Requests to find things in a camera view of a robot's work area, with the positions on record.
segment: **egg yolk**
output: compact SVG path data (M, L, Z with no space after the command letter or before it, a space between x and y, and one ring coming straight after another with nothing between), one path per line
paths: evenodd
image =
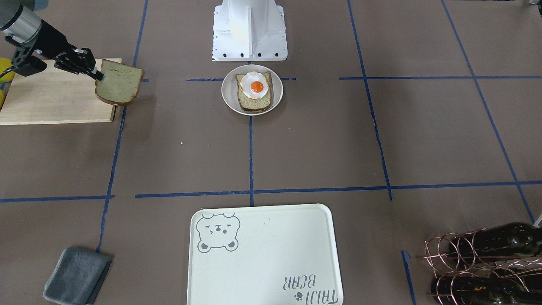
M262 92L263 84L259 81L254 81L250 84L250 89L256 93Z

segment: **yellow object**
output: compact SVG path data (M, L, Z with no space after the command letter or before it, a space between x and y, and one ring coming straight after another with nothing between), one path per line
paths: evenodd
M11 59L0 57L0 73L4 72L7 68L11 67ZM12 81L15 76L15 72L10 72L0 78L0 82Z
M4 98L5 98L4 91L0 90L0 108L2 108L2 105L4 105Z

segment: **egg white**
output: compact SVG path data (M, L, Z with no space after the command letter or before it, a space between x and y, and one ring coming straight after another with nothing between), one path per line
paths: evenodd
M255 81L259 81L263 84L263 90L261 92L254 92L250 88L250 84ZM269 90L269 85L267 84L266 78L263 76L263 74L258 72L249 72L245 74L243 78L241 78L240 85L244 95L250 99L260 99L264 97Z

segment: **black cable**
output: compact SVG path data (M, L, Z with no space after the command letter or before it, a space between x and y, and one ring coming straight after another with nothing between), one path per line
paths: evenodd
M4 77L6 74L10 73L11 71L13 71L13 69L15 69L14 66L11 66L9 68L7 68L6 70L4 70L4 72L2 72L2 74L0 74L0 78Z

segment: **wooden cutting board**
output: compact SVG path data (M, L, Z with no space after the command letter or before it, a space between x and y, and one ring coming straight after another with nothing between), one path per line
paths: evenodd
M122 59L109 59L122 62ZM73 74L44 60L47 69L23 77L15 74L4 106L0 125L62 124L111 122L115 106L100 101L94 94L95 81L84 74ZM101 67L101 59L96 66Z

